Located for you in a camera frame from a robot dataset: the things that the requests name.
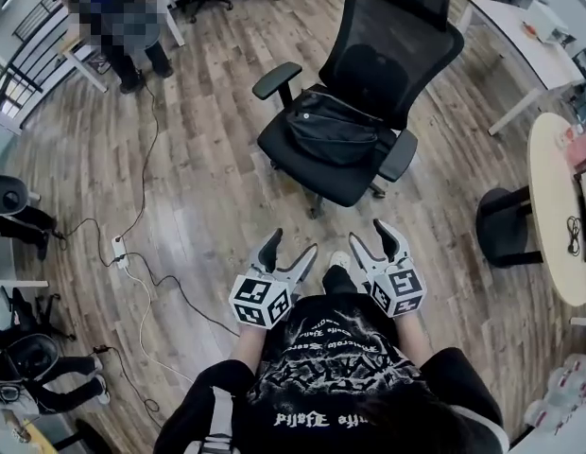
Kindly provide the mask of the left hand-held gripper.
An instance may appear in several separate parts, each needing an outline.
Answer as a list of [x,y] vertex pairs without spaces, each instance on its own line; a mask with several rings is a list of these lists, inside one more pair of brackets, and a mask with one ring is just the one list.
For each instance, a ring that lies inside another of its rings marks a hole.
[[272,329],[293,306],[293,293],[317,259],[319,245],[308,246],[287,268],[276,269],[277,250],[283,237],[277,228],[251,251],[249,269],[233,284],[229,303],[239,323]]

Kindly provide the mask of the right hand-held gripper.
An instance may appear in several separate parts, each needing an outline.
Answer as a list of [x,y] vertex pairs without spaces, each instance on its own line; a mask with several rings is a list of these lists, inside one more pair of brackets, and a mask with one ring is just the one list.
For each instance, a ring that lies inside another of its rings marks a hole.
[[374,257],[359,236],[349,233],[350,248],[358,267],[365,273],[369,296],[389,318],[418,310],[425,288],[409,257],[406,238],[381,219],[376,218],[373,227],[381,238],[388,262]]

